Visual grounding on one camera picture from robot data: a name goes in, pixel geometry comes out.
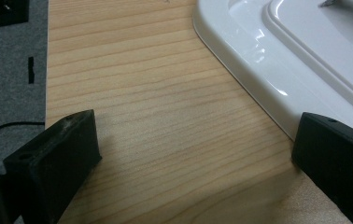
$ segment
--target gray floor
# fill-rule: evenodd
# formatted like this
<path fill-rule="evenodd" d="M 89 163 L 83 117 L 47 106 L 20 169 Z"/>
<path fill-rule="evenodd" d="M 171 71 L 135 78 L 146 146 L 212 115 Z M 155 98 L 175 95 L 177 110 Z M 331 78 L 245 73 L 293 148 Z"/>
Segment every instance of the gray floor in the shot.
<path fill-rule="evenodd" d="M 31 0 L 29 22 L 0 27 L 0 125 L 45 120 L 47 41 L 46 0 Z M 28 83 L 29 57 L 34 57 L 33 84 Z M 43 130 L 43 126 L 21 126 L 1 131 L 0 173 L 3 158 Z"/>

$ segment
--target wooden table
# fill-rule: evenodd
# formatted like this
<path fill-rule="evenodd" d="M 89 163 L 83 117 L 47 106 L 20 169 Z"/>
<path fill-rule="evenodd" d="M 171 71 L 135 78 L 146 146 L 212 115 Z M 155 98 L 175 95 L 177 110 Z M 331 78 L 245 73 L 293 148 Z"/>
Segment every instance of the wooden table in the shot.
<path fill-rule="evenodd" d="M 103 156 L 60 222 L 348 222 L 194 32 L 194 6 L 49 1 L 47 125 L 94 109 Z"/>

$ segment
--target gray carpet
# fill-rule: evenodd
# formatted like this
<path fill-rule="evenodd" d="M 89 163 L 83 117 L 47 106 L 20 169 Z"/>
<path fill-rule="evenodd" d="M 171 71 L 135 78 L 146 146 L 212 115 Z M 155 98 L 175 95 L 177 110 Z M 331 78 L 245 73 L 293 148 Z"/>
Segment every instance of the gray carpet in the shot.
<path fill-rule="evenodd" d="M 0 125 L 44 121 L 48 41 L 48 1 L 31 0 L 29 22 L 0 27 Z M 34 57 L 35 80 L 29 83 L 28 59 Z M 2 160 L 44 126 L 9 127 L 0 131 Z"/>

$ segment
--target light wood tabletop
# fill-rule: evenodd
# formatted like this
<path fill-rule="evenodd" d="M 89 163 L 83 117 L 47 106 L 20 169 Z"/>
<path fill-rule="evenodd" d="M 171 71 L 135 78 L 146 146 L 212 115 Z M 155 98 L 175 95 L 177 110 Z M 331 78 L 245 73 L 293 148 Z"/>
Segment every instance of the light wood tabletop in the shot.
<path fill-rule="evenodd" d="M 194 32 L 194 6 L 49 1 L 47 126 L 94 109 L 103 156 L 60 223 L 348 223 Z"/>

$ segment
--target glossy white plastic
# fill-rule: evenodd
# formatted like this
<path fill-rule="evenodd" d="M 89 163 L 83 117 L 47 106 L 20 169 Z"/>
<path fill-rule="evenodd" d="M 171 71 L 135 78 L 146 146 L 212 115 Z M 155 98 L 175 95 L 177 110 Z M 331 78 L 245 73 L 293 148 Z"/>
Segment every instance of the glossy white plastic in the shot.
<path fill-rule="evenodd" d="M 353 128 L 353 2 L 198 0 L 197 34 L 294 139 L 303 112 Z"/>

